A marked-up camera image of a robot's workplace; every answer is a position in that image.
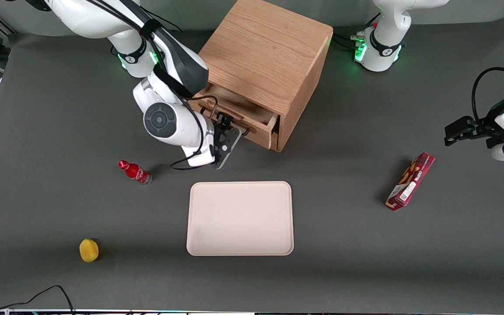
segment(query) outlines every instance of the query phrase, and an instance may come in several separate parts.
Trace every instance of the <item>gray table surface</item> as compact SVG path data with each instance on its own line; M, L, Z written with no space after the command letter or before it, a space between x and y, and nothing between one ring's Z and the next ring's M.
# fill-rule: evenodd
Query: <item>gray table surface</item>
M199 50L208 34L178 37ZM504 66L504 21L413 26L406 42L386 73L332 44L282 153L244 140L220 171L178 172L166 166L182 150L148 136L138 80L106 40L13 37L0 84L0 306L60 284L78 309L504 313L504 163L484 140L443 144L444 126L471 113L477 74ZM484 114L504 98L504 73L478 94ZM430 173L408 207L388 210L424 151ZM152 169L152 185L127 179L120 159ZM294 251L190 256L190 187L207 181L290 183ZM100 240L100 261L80 259L83 238ZM67 305L56 291L29 307Z

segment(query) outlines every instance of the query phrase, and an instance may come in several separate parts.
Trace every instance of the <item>cable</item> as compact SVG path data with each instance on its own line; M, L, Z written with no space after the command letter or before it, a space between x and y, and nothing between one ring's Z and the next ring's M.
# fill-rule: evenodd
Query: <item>cable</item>
M119 12L118 10L116 10L114 7L110 6L110 4L107 4L103 0L86 0L86 1L90 2L91 4L94 4L95 6L98 6L99 8L103 9L104 11L112 14L112 16L115 16L116 18L118 18L122 22L128 24L129 26L134 28L136 31L141 32L141 28L137 24L135 24L132 20L128 19L124 14L122 14L121 12ZM150 40L150 44L153 47L154 52L156 52L156 53L160 52L160 50L158 49L157 45L155 44L155 42L153 40ZM162 60L161 58L158 58L158 64L161 66L161 68L163 70L166 71L166 66L164 64L164 60ZM194 152L192 155L190 155L188 157L185 157L184 159L180 159L180 160L175 161L174 163L170 164L170 168L172 168L174 170L198 169L198 168L202 167L203 165L200 165L198 167L190 167L190 168L175 168L174 167L174 165L176 165L178 163L182 163L182 162L187 161L189 159L192 159L194 156L201 153L202 146L203 146L204 133L203 133L203 129L202 129L202 124L200 124L200 120L198 119L198 116L196 116L196 113L192 110L192 108L190 107L188 102L184 98L182 98L175 90L172 90L172 88L171 88L171 91L182 102L182 104L186 107L186 109L188 109L190 111L192 116L194 116L194 119L196 120L196 123L198 124L198 129L199 129L199 133L200 133L200 142L199 142L198 150L196 152Z
M144 7L141 7L147 14L151 14L152 16L155 16L156 18L159 18L161 20L163 20L164 22L167 22L168 24L174 26L175 28L178 28L178 31L179 32L183 32L182 28L179 28L178 25L170 22L169 20L167 20L166 18L163 18L162 16L159 16L158 14L154 14L153 12L150 12L150 10L147 10L146 8Z
M338 42L335 38L332 38L332 42L334 42L335 44L338 44L344 48L347 48L347 49L350 49L350 50L355 50L354 47L351 47L351 46L347 46L346 44L343 44L341 42Z
M340 35L340 34L338 34L338 33L334 33L334 36L335 36L335 37L338 37L338 38L343 38L343 39L350 39L350 37L349 37L349 36Z
M203 100L205 98L212 98L215 101L215 105L213 106L213 110L211 111L210 119L214 119L214 114L217 110L217 106L219 105L219 100L212 95L205 95L205 96L200 96L198 98L184 98L187 101L197 101L197 100Z
M46 291L49 291L50 289L53 289L55 287L58 287L63 295L66 297L66 300L67 300L67 303L70 307L70 311L71 311L71 314L74 314L74 306L71 304L71 300L70 300L70 297L68 297L66 291L63 289L63 287L61 285L52 285L51 287L49 287L48 289L40 292L40 293L37 293L36 295L34 295L33 297L30 298L30 300L26 301L26 302L19 302L19 303L12 303L12 304L9 304L9 305L6 305L6 306L2 306L0 307L0 310L1 309L6 309L6 308L9 308L9 307L13 307L13 306L17 306L17 305L27 305L28 303L32 302L34 299L36 299L39 295L41 295L42 293L46 292Z
M478 83L480 83L480 80L482 79L482 77L487 74L488 72L491 72L491 71L502 71L504 72L504 67L502 66L494 66L492 68L489 68L489 69L486 69L484 70L482 73L479 74L479 76L476 78L476 81L474 82L474 86L472 87L472 114L474 114L474 120L476 121L476 123L478 123L478 125L480 127L483 128L483 122L482 120L479 118L478 116L478 110L476 109L476 89L478 88ZM485 130L485 132L494 137L494 135L492 135L489 131Z
M378 16L380 16L380 12L376 14L369 22L367 22L365 26L369 26L372 22L374 22L374 20L376 20L376 18L378 18Z
M196 113L192 110L192 108L190 107L190 105L188 104L188 102L184 98L182 98L180 95L178 95L178 93L176 93L176 91L172 90L172 93L174 93L180 99L180 101L182 101L182 104L184 104L184 106L186 106L186 108L190 111L190 113L192 113L192 116L194 116L194 119L196 120L196 123L198 123L198 128L199 128L199 133L200 133L200 140L199 140L199 147L198 147L198 150L196 152L194 152L190 156L185 157L184 159L180 159L180 160L178 160L176 162L173 162L172 164L170 164L169 167L172 168L172 169L174 169L174 170L194 170L194 169L198 169L198 168L202 167L203 165L200 165L198 167L190 167L190 168L176 168L176 167L174 167L174 165L176 165L176 164L182 163L184 161L188 161L189 159L192 159L194 156L196 156L198 154L201 154L201 152L202 152L202 146L203 146L204 134L203 134L202 124L200 124L200 120L198 119L198 116L196 116Z

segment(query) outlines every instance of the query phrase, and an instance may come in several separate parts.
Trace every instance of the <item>red snack box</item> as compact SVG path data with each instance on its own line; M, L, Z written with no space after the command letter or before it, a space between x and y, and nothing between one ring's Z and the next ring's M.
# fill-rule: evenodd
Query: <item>red snack box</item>
M412 199L413 192L420 185L433 161L434 157L425 152L416 157L402 175L400 182L388 196L385 205L392 211L406 206Z

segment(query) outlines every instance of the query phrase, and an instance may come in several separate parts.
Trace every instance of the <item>wooden drawer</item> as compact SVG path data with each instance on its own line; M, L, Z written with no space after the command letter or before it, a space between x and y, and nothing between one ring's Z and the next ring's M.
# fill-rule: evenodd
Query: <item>wooden drawer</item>
M277 123L280 118L278 114L272 113L239 95L212 84L209 84L207 88L196 94L195 97L205 95L216 96L219 100L217 113L224 112L232 116L234 118L232 124L235 127L243 133L248 128L250 129L250 132L245 136L248 140L266 149L275 149L277 147L276 126L278 126ZM190 106L197 112L205 108L203 112L205 116L210 116L214 104L215 101L211 98L190 101Z

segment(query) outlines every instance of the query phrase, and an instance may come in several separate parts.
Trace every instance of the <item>wooden cabinet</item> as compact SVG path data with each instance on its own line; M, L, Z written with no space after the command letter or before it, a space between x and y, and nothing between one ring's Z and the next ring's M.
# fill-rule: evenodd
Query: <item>wooden cabinet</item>
M199 55L218 110L234 117L247 139L281 152L318 85L333 29L262 0L238 0ZM194 110L212 100L192 101Z

